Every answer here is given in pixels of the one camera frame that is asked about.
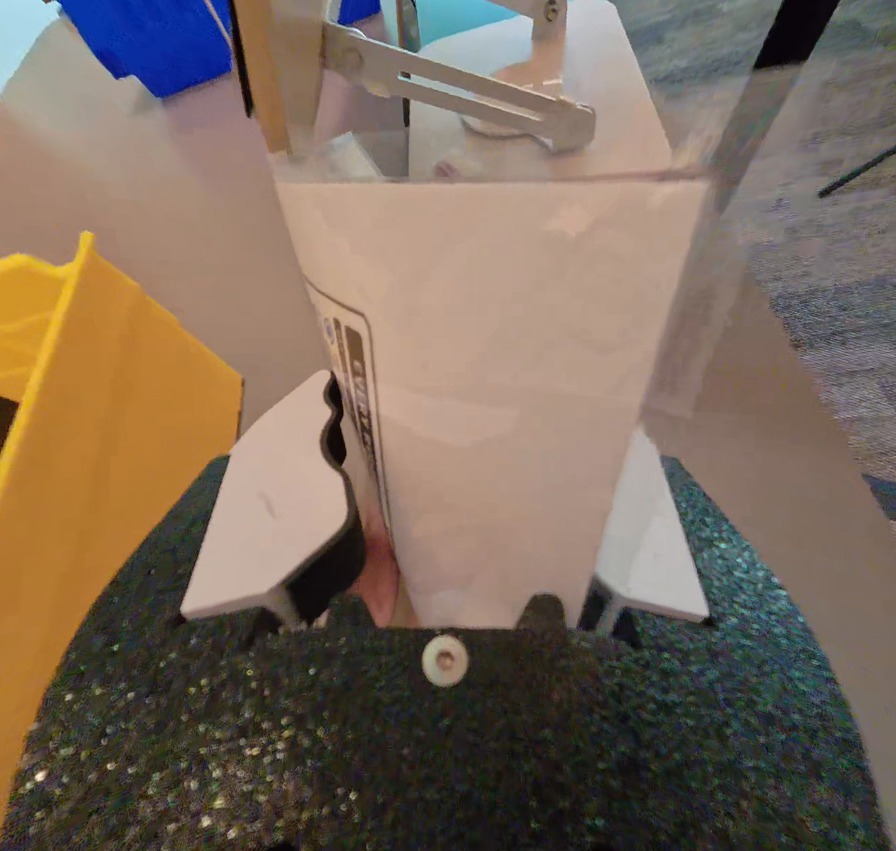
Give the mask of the white cardboard box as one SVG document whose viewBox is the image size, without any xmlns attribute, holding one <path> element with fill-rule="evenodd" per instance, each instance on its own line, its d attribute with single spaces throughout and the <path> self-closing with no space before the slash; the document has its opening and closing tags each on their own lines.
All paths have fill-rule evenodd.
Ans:
<svg viewBox="0 0 896 851">
<path fill-rule="evenodd" d="M 574 626 L 598 577 L 633 601 L 684 538 L 640 428 L 706 178 L 316 183 L 276 189 L 308 294 L 342 322 L 411 605 Z"/>
</svg>

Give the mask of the yellow plastic bin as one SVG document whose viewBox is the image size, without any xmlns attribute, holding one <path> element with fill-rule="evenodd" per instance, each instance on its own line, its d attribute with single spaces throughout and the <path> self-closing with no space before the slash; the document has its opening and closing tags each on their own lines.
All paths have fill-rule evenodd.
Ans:
<svg viewBox="0 0 896 851">
<path fill-rule="evenodd" d="M 2 258 L 2 810 L 44 691 L 100 591 L 238 436 L 244 380 L 91 232 Z"/>
</svg>

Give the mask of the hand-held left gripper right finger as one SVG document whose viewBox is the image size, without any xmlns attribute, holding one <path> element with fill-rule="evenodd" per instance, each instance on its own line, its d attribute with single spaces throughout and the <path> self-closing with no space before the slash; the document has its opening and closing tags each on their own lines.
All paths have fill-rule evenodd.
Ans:
<svg viewBox="0 0 896 851">
<path fill-rule="evenodd" d="M 629 442 L 577 627 L 609 636 L 634 611 L 693 623 L 711 616 L 661 456 L 644 430 Z"/>
</svg>

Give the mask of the person's left hand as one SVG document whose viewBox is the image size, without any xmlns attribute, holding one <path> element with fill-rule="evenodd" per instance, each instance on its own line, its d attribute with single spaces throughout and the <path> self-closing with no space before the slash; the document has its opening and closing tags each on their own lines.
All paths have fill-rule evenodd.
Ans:
<svg viewBox="0 0 896 851">
<path fill-rule="evenodd" d="M 370 505 L 363 517 L 364 567 L 350 588 L 370 613 L 378 628 L 388 627 L 399 595 L 399 567 L 382 510 Z"/>
</svg>

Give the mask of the wooden framed board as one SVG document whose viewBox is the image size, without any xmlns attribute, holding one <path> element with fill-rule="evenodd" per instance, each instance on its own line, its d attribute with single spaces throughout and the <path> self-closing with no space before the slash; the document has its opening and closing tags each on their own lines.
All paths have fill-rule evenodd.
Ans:
<svg viewBox="0 0 896 851">
<path fill-rule="evenodd" d="M 315 144 L 329 36 L 342 0 L 234 0 L 253 113 L 271 154 Z"/>
</svg>

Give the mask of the blue plastic bin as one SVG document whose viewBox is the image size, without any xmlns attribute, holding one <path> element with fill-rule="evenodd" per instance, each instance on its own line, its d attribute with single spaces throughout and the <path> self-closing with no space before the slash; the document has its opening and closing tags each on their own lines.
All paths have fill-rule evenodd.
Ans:
<svg viewBox="0 0 896 851">
<path fill-rule="evenodd" d="M 60 5 L 114 79 L 168 99 L 235 71 L 245 114 L 253 102 L 237 0 L 48 0 Z"/>
</svg>

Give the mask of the black desk leg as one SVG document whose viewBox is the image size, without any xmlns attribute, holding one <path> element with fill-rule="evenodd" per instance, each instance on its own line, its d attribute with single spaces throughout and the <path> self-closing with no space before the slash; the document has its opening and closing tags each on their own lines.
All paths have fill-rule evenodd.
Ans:
<svg viewBox="0 0 896 851">
<path fill-rule="evenodd" d="M 841 0 L 782 0 L 753 71 L 806 63 L 840 3 Z"/>
</svg>

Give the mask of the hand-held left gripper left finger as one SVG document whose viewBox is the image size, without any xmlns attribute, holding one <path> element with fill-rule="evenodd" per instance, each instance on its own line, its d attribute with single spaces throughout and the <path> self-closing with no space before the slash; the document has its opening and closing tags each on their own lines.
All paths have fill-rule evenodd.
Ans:
<svg viewBox="0 0 896 851">
<path fill-rule="evenodd" d="M 331 372 L 317 372 L 231 450 L 181 614 L 255 609 L 312 626 L 366 561 L 367 469 Z"/>
</svg>

